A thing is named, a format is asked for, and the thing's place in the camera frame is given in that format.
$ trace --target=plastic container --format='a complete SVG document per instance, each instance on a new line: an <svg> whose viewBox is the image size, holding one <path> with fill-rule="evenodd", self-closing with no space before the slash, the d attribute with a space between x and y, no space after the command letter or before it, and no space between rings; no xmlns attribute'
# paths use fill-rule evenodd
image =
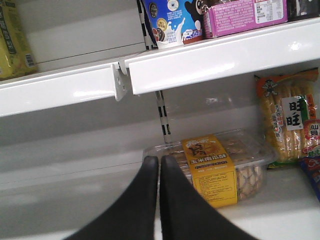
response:
<svg viewBox="0 0 320 240"><path fill-rule="evenodd" d="M143 4L159 49L203 39L201 0L143 0Z"/></svg>
<svg viewBox="0 0 320 240"><path fill-rule="evenodd" d="M272 163L277 153L268 144L241 129L214 134L228 155L236 171L238 201L254 196L266 183L268 164ZM193 183L185 152L181 141L158 145L145 149L143 157L172 155L178 162L186 178Z"/></svg>

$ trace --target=product packaging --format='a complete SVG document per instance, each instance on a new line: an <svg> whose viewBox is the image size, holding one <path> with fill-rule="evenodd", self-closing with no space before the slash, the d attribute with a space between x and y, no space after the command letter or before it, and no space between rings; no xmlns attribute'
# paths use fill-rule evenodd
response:
<svg viewBox="0 0 320 240"><path fill-rule="evenodd" d="M299 165L308 176L316 197L320 201L320 157L304 157Z"/></svg>
<svg viewBox="0 0 320 240"><path fill-rule="evenodd" d="M319 17L319 0L287 0L288 21Z"/></svg>
<svg viewBox="0 0 320 240"><path fill-rule="evenodd" d="M243 130L233 130L148 148L145 156L172 155L194 188L213 207L254 196L266 182L267 165L276 158Z"/></svg>
<svg viewBox="0 0 320 240"><path fill-rule="evenodd" d="M159 49L203 39L201 0L143 0L143 4Z"/></svg>
<svg viewBox="0 0 320 240"><path fill-rule="evenodd" d="M314 85L318 69L292 75L256 77L266 140L279 159L269 167L296 164L305 156L320 155L320 120Z"/></svg>
<svg viewBox="0 0 320 240"><path fill-rule="evenodd" d="M0 0L0 80L36 71L37 66L22 32L15 1Z"/></svg>
<svg viewBox="0 0 320 240"><path fill-rule="evenodd" d="M235 0L211 6L203 14L207 39L287 21L286 0Z"/></svg>

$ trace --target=yellow label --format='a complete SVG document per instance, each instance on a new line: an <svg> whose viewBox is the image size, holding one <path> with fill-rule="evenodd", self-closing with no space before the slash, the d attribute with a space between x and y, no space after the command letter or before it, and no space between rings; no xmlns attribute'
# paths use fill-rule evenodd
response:
<svg viewBox="0 0 320 240"><path fill-rule="evenodd" d="M36 71L15 1L0 1L0 81Z"/></svg>
<svg viewBox="0 0 320 240"><path fill-rule="evenodd" d="M182 147L200 195L215 208L236 204L236 169L219 140L210 134L185 139Z"/></svg>
<svg viewBox="0 0 320 240"><path fill-rule="evenodd" d="M159 18L159 19L156 21L156 25L157 25L157 27L160 28L162 31L167 30L167 27L168 27L168 23L167 23L167 21L166 21L164 18Z"/></svg>

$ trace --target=pink box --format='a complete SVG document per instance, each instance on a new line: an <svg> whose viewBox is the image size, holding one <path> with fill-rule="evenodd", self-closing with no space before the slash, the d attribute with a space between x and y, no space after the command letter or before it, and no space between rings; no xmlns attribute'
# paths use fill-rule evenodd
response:
<svg viewBox="0 0 320 240"><path fill-rule="evenodd" d="M286 0L236 0L203 15L205 38L239 33L288 21Z"/></svg>

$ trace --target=barcode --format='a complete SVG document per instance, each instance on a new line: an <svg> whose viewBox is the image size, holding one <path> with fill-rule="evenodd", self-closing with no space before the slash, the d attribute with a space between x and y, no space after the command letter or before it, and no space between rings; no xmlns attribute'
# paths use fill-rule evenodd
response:
<svg viewBox="0 0 320 240"><path fill-rule="evenodd" d="M25 63L29 68L32 68L35 66L34 59L32 58L31 54L25 55Z"/></svg>

